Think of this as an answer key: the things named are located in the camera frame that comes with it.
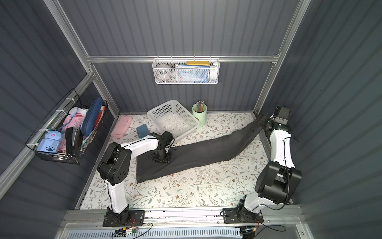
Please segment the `dark grey long pants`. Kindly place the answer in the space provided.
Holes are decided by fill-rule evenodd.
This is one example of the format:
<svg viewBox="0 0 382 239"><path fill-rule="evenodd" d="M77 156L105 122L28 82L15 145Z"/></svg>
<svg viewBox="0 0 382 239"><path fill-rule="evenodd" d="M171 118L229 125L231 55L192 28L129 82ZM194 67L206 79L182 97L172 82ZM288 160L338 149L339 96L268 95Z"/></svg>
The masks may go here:
<svg viewBox="0 0 382 239"><path fill-rule="evenodd" d="M231 160L252 143L266 127L269 118L269 114L260 114L249 125L229 135L170 150L171 158L168 163L153 160L152 151L142 154L137 157L136 181L143 183L195 167Z"/></svg>

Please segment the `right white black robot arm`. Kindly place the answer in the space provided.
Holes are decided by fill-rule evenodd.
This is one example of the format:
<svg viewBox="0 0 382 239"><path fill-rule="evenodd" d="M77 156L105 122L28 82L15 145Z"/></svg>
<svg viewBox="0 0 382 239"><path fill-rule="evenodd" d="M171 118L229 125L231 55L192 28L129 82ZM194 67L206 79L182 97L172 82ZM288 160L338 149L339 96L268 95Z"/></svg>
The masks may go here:
<svg viewBox="0 0 382 239"><path fill-rule="evenodd" d="M287 204L302 179L301 171L293 163L290 141L294 140L288 115L276 111L270 116L266 127L266 136L271 145L271 159L259 175L255 192L245 197L243 210L259 214L263 208L272 209L272 205Z"/></svg>

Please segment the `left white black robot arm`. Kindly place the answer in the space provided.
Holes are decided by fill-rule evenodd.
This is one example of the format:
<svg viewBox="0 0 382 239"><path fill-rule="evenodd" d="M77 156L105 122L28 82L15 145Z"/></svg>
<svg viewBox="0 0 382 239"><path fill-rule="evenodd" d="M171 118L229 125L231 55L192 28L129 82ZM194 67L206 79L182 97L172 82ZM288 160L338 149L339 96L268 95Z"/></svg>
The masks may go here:
<svg viewBox="0 0 382 239"><path fill-rule="evenodd" d="M128 175L130 161L147 152L156 162L167 163L171 154L174 137L169 132L163 134L150 133L146 137L124 144L111 143L97 166L102 180L106 183L110 198L109 208L115 214L121 214L128 208L123 181Z"/></svg>

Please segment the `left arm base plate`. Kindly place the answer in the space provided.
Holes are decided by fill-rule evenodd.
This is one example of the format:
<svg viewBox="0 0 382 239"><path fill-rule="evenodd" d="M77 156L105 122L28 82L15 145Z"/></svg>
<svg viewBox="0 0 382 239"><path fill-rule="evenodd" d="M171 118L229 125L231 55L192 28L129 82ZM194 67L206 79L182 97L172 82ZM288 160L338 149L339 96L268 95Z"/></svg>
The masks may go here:
<svg viewBox="0 0 382 239"><path fill-rule="evenodd" d="M139 227L143 225L145 218L144 210L125 210L120 214L113 212L108 209L104 216L104 221L102 226L105 228L109 227Z"/></svg>

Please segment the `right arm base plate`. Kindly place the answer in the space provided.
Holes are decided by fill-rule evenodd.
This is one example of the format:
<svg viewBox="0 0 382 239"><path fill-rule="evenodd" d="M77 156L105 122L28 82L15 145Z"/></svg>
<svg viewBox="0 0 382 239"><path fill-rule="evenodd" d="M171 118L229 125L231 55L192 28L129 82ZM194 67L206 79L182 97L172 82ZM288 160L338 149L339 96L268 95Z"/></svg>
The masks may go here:
<svg viewBox="0 0 382 239"><path fill-rule="evenodd" d="M249 212L246 209L240 211L237 207L223 208L220 215L223 217L225 224L254 224L264 222L262 215Z"/></svg>

